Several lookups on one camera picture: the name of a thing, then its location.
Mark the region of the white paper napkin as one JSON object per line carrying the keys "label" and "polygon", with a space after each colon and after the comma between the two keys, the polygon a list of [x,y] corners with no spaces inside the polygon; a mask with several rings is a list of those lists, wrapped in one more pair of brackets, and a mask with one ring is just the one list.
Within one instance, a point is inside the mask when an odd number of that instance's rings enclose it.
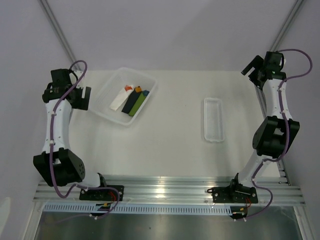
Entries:
{"label": "white paper napkin", "polygon": [[128,99],[129,95],[134,91],[133,90],[129,90],[126,91],[125,90],[125,86],[121,88],[121,90],[118,92],[118,94],[116,95],[116,97],[114,98],[114,100],[111,102],[111,104],[109,105],[109,108],[113,111],[117,111],[118,108]]}

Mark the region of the orange plastic spoon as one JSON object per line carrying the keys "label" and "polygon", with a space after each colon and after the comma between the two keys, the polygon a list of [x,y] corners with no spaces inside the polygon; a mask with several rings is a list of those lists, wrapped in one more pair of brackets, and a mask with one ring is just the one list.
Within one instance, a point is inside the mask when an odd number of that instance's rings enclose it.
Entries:
{"label": "orange plastic spoon", "polygon": [[125,89],[125,91],[127,92],[127,91],[130,91],[130,90],[133,90],[134,87],[133,87],[132,85],[126,85],[126,86],[124,87],[124,89]]}

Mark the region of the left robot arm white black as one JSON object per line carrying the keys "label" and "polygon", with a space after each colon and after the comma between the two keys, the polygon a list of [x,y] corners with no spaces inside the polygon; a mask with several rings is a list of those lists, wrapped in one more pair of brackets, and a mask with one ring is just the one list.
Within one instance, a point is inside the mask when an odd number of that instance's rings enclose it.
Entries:
{"label": "left robot arm white black", "polygon": [[45,142],[41,154],[33,157],[33,165],[50,187],[79,183],[91,188],[97,200],[103,200],[109,193],[104,177],[87,172],[69,142],[73,110],[88,110],[91,88],[74,87],[71,77],[75,72],[71,69],[55,69],[50,74],[52,81],[42,95],[47,114]]}

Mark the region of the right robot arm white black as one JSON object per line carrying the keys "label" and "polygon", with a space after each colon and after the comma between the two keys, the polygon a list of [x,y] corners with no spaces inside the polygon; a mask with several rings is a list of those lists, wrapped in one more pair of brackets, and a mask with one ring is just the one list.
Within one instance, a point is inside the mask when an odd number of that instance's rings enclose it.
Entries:
{"label": "right robot arm white black", "polygon": [[289,111],[286,88],[287,75],[282,71],[285,56],[278,51],[268,51],[265,57],[256,55],[241,71],[263,92],[266,104],[266,117],[254,133],[250,160],[230,183],[228,196],[239,202],[246,195],[255,193],[258,173],[269,163],[281,160],[295,139],[300,123]]}

